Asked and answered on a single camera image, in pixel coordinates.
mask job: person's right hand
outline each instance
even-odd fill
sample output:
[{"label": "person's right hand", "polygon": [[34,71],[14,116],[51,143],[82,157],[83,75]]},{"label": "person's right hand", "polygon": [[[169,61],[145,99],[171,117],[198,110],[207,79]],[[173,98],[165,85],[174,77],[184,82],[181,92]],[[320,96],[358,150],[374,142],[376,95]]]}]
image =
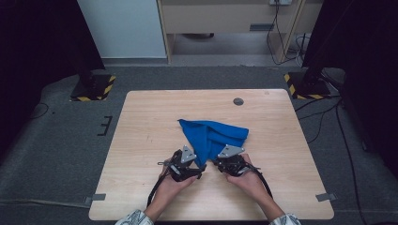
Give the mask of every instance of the person's right hand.
[{"label": "person's right hand", "polygon": [[[249,155],[242,154],[241,156],[246,162],[252,164]],[[258,175],[255,174],[253,171],[247,171],[241,176],[232,176],[226,172],[224,174],[226,176],[226,180],[229,183],[238,186],[255,201],[258,201],[259,199],[263,199],[265,197],[270,197],[266,189],[264,188],[263,182],[261,182]]]}]

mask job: table top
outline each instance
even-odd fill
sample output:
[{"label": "table top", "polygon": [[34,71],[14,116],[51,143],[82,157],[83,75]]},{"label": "table top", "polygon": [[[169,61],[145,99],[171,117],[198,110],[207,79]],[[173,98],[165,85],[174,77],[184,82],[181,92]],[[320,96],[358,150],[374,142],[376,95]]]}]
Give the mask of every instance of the table top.
[{"label": "table top", "polygon": [[[243,99],[242,105],[234,104]],[[118,220],[144,210],[161,172],[158,162],[186,144],[178,119],[249,129],[243,147],[266,178],[275,202],[300,219],[330,219],[329,201],[290,97],[283,89],[161,90],[127,94],[89,217]],[[178,195],[159,220],[263,220],[260,207],[209,161],[202,178]]]}]

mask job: power socket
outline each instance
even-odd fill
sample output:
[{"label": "power socket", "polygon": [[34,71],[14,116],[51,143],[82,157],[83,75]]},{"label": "power socket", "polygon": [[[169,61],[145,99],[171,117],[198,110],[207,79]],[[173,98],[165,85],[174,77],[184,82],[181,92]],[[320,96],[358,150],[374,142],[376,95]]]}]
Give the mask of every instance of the power socket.
[{"label": "power socket", "polygon": [[269,0],[269,4],[271,6],[276,6],[276,3],[278,2],[279,6],[289,6],[292,5],[292,0]]}]

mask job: white wall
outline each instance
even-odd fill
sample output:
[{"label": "white wall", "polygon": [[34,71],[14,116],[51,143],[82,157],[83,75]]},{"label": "white wall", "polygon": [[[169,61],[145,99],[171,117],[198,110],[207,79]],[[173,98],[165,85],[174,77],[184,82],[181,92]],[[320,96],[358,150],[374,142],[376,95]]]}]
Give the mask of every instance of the white wall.
[{"label": "white wall", "polygon": [[156,0],[78,0],[102,58],[166,58]]}]

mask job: wooden desk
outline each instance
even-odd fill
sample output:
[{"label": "wooden desk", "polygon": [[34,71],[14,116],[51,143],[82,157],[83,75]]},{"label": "wooden desk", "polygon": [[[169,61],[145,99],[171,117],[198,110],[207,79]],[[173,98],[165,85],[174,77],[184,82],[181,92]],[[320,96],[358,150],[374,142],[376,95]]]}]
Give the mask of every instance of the wooden desk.
[{"label": "wooden desk", "polygon": [[[272,26],[276,7],[264,0],[157,0],[169,62],[175,34],[248,33],[251,25]],[[270,47],[282,62],[295,34],[311,33],[323,0],[293,0],[280,6],[278,27],[269,33]]]},{"label": "wooden desk", "polygon": [[[234,98],[242,98],[237,106]],[[131,91],[126,97],[93,201],[93,220],[117,220],[145,209],[161,166],[188,145],[178,119],[212,120],[249,129],[243,147],[261,168],[275,201],[302,219],[330,219],[329,201],[287,92],[275,90]],[[207,163],[160,220],[261,220],[261,209]]]}]

